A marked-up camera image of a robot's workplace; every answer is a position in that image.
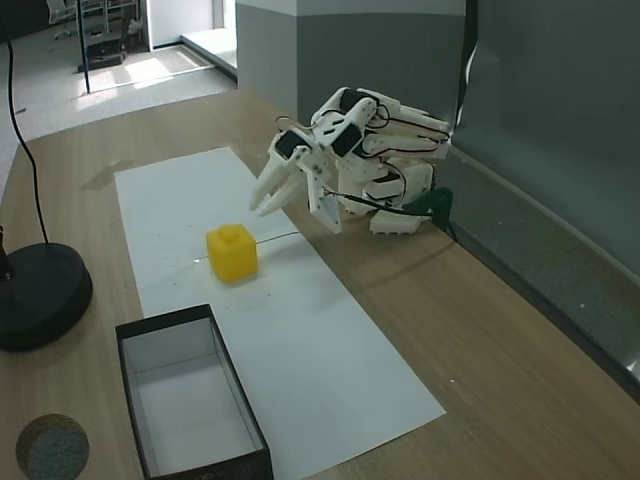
lego-like block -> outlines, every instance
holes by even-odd
[[[243,225],[223,225],[207,233],[209,263],[224,283],[258,271],[256,241]]]

black lamp base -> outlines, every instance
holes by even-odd
[[[75,250],[42,243],[7,258],[14,274],[0,283],[0,350],[43,347],[80,321],[91,302],[93,285]]]

white robotic hand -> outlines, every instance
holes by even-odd
[[[431,189],[428,160],[444,158],[449,140],[449,125],[426,112],[376,92],[342,88],[313,115],[311,127],[274,138],[250,207],[267,215],[306,189],[311,213],[333,232],[341,231],[340,202],[354,214],[380,210],[371,222],[376,233],[413,233],[427,217],[399,215],[389,207]],[[339,192],[326,185],[331,161]]]

tiled floor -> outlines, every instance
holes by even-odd
[[[192,57],[176,61],[157,51],[130,56],[125,63],[129,75],[121,75],[126,73],[123,67],[92,72],[96,87],[122,83],[118,79],[131,78],[131,72],[138,81],[86,95],[83,76],[75,73],[81,62],[78,38],[55,41],[54,34],[55,29],[49,29],[15,41],[15,103],[16,109],[27,109],[18,116],[27,140],[122,113],[236,88],[215,68],[174,75],[176,68],[197,69],[201,63]],[[0,45],[0,92],[7,88],[7,65],[5,45]],[[1,194],[18,145],[4,93],[0,94],[0,112]]]

open box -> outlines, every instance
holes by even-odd
[[[120,325],[116,336],[145,479],[273,479],[208,305]]]

